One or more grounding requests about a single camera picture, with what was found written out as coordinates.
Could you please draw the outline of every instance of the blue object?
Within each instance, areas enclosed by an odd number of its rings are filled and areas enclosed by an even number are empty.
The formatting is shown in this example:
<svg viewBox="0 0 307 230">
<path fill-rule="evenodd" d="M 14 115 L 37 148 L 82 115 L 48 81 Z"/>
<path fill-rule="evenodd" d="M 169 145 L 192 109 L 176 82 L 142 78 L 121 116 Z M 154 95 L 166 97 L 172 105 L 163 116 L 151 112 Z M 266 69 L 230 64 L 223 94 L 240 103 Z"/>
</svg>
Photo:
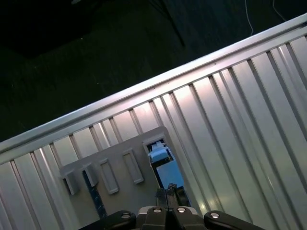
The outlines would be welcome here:
<svg viewBox="0 0 307 230">
<path fill-rule="evenodd" d="M 152 151 L 148 154 L 151 165 L 165 160 L 165 163 L 158 165 L 156 170 L 163 187 L 168 188 L 169 184 L 176 184 L 177 187 L 184 186 L 183 177 L 178 164 L 169 147 L 161 141 L 151 145 Z"/>
<path fill-rule="evenodd" d="M 184 186 L 183 178 L 176 161 L 171 161 L 157 167 L 157 171 L 164 188 L 168 188 L 169 184 L 176 184 L 177 188 Z"/>
</svg>

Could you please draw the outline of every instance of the rectangular tab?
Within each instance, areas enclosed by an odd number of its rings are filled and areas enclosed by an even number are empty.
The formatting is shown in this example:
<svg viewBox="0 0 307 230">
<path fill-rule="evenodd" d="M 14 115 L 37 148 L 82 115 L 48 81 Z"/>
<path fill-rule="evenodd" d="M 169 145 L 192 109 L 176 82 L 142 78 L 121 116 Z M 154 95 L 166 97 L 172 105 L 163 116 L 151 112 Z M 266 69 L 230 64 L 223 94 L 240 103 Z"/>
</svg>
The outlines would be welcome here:
<svg viewBox="0 0 307 230">
<path fill-rule="evenodd" d="M 109 194 L 114 194 L 119 191 L 117 181 L 114 177 L 111 165 L 108 159 L 104 159 L 100 162 L 101 176 L 105 183 L 106 189 Z"/>
<path fill-rule="evenodd" d="M 95 170 L 91 164 L 85 166 L 84 171 L 86 172 L 87 178 L 89 179 L 91 186 L 94 187 L 98 183 Z"/>
<path fill-rule="evenodd" d="M 138 163 L 134 157 L 133 150 L 130 149 L 123 153 L 124 162 L 129 170 L 130 176 L 135 184 L 141 183 L 144 181 Z"/>
<path fill-rule="evenodd" d="M 71 195 L 75 195 L 80 190 L 73 172 L 69 172 L 65 175 L 64 183 Z"/>
</svg>

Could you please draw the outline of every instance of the dark floor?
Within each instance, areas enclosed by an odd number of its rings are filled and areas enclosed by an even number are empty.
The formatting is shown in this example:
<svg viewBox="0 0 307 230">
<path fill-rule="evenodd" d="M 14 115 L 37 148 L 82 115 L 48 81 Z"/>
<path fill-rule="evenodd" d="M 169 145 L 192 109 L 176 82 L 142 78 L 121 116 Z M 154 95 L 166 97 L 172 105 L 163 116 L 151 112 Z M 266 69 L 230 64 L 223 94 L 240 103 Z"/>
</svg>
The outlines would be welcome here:
<svg viewBox="0 0 307 230">
<path fill-rule="evenodd" d="M 240 41 L 251 32 L 244 0 L 164 0 L 179 36 L 167 15 L 150 1 L 104 2 L 91 20 L 90 33 L 34 58 L 0 45 L 0 141 Z M 255 33 L 283 22 L 272 1 L 247 2 Z M 300 0 L 275 2 L 287 20 L 307 12 Z"/>
</svg>

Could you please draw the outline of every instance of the cable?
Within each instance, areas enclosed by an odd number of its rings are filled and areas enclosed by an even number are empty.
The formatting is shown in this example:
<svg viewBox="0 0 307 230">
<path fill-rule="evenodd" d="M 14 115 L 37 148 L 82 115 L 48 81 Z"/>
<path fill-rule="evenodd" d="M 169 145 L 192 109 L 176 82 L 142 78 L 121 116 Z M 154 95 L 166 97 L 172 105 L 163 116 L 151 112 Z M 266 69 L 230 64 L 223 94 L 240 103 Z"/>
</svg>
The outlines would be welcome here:
<svg viewBox="0 0 307 230">
<path fill-rule="evenodd" d="M 276 10 L 275 8 L 275 0 L 273 0 L 273 9 L 275 10 L 275 12 L 278 14 L 278 16 L 283 19 L 284 22 L 286 22 L 287 20 Z"/>
<path fill-rule="evenodd" d="M 248 16 L 248 3 L 247 3 L 247 0 L 245 0 L 245 12 L 246 12 L 246 17 L 247 17 L 247 19 L 248 19 L 248 24 L 249 24 L 249 26 L 250 26 L 250 28 L 251 28 L 250 36 L 253 36 L 253 34 L 254 34 L 254 28 L 253 28 L 253 26 L 252 26 L 252 24 L 250 23 L 250 20 L 249 20 L 249 16 Z"/>
</svg>

